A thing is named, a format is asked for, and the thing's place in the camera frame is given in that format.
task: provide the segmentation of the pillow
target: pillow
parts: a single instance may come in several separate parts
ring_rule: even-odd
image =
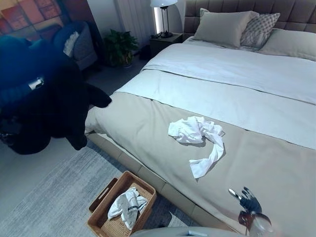
[[[273,29],[267,43],[258,52],[316,61],[316,34]]]
[[[204,13],[209,12],[209,10],[205,9],[205,8],[200,8],[199,9],[199,19],[201,20],[202,16],[204,15]]]
[[[74,47],[78,37],[79,33],[75,31],[65,42],[64,53],[70,58],[74,56]]]
[[[240,47],[240,38],[247,23],[258,16],[254,11],[215,13],[204,12],[195,40],[214,42],[225,47]]]
[[[280,13],[275,13],[260,14],[253,18],[242,33],[240,44],[261,48],[267,42],[279,17]]]

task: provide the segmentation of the bed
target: bed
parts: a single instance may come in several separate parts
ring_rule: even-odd
[[[184,35],[197,31],[200,8],[213,12],[280,12],[275,27],[316,32],[312,0],[188,0]],[[278,236],[316,232],[316,62],[222,48],[174,44],[117,90],[105,109],[92,108],[88,138],[202,226],[245,232],[228,194],[250,188]],[[204,116],[222,126],[223,156],[205,176],[189,160],[213,143],[180,144],[171,122]]]

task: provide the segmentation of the green plant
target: green plant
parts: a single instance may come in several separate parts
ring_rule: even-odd
[[[137,39],[130,32],[111,33],[104,38],[108,61],[112,66],[129,65],[132,62],[132,50],[137,50]]]

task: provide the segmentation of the blue armchair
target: blue armchair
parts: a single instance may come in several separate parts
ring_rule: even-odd
[[[64,26],[54,36],[53,44],[56,48],[58,48],[58,50],[63,51],[66,40],[75,31],[79,33],[79,37],[74,46],[73,60],[78,64],[80,70],[83,70],[92,65],[98,59],[93,47],[90,29],[86,22],[75,21]]]

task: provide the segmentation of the bed frame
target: bed frame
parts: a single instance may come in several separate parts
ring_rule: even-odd
[[[277,28],[316,33],[316,1],[315,0],[187,0],[185,12],[184,35],[189,37],[195,33],[199,25],[199,9],[212,12],[239,12],[253,10],[259,13],[280,12]],[[184,211],[193,220],[205,227],[213,227],[235,231],[218,220],[176,190],[162,177],[140,163],[137,158],[120,147],[111,138],[103,138],[96,133],[88,138],[125,165],[134,174],[151,184],[157,192]]]

